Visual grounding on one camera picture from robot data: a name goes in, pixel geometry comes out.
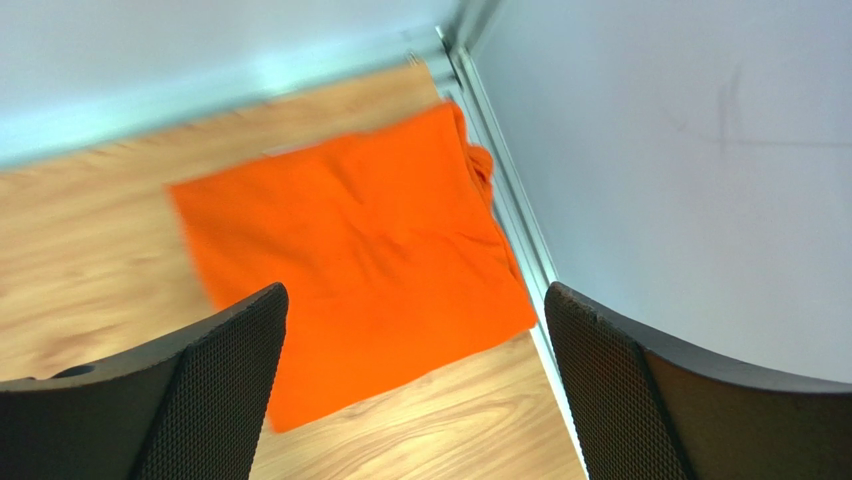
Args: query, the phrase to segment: white wall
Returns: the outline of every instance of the white wall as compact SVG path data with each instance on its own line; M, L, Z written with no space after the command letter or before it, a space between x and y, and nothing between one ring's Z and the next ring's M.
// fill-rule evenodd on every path
M14 160L18 151L27 154L32 145L16 143L24 142L25 136L26 142L44 140L46 148L51 148L51 141L73 144L75 138L86 136L74 123L88 130L106 130L111 121L124 122L126 115L110 110L113 105L149 108L146 104L159 102L171 92L190 95L196 85L221 84L220 89L235 92L239 90L235 83L262 88L271 81L265 77L280 75L293 55L319 56L345 44L428 30L446 23L458 2L2 2L0 164L6 157ZM122 118L92 118L99 112ZM30 138L34 125L42 125L41 139Z
M474 60L560 279L852 382L852 4L506 1Z

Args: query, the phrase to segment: wooden surface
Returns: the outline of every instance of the wooden surface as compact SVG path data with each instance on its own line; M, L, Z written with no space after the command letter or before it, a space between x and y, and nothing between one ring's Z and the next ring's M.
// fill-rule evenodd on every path
M439 101L403 67L0 172L0 380L48 377L212 313L164 184ZM529 334L283 435L266 478L582 478Z

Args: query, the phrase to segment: light wood tabletop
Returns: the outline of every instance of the light wood tabletop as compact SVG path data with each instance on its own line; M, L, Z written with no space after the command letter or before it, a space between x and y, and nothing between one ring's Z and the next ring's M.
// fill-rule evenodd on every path
M46 378L212 312L164 185L372 130L440 99L425 66L0 171L0 380ZM529 334L282 435L252 478L583 478Z

